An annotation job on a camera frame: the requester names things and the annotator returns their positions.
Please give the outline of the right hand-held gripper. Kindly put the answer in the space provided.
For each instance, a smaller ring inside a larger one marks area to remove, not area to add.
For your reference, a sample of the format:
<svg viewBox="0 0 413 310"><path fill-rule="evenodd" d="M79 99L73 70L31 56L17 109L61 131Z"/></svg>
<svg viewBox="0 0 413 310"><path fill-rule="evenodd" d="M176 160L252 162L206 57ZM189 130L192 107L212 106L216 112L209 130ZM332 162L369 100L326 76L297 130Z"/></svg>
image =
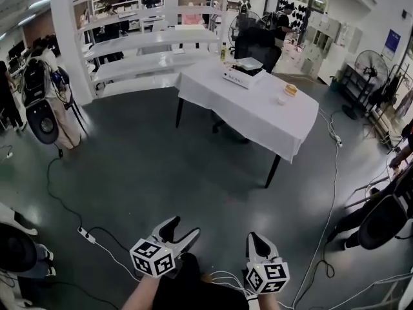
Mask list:
<svg viewBox="0 0 413 310"><path fill-rule="evenodd" d="M264 241L264 250L259 253L261 238L250 232L247 236L246 283L255 294L270 294L280 292L290 280L288 264L283 261L274 243Z"/></svg>

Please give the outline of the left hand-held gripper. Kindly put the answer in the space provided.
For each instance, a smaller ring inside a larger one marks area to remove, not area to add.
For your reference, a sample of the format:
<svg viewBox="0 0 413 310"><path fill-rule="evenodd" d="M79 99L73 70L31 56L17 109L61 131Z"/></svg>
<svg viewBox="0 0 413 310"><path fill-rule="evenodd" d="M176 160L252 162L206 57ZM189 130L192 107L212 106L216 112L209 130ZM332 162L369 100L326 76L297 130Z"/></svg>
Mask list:
<svg viewBox="0 0 413 310"><path fill-rule="evenodd" d="M187 253L198 240L201 229L192 229L182 238L174 240L175 228L180 222L174 216L160 223L146 239L139 239L129 250L134 268L152 278L166 276L174 279L183 267L179 255Z"/></svg>

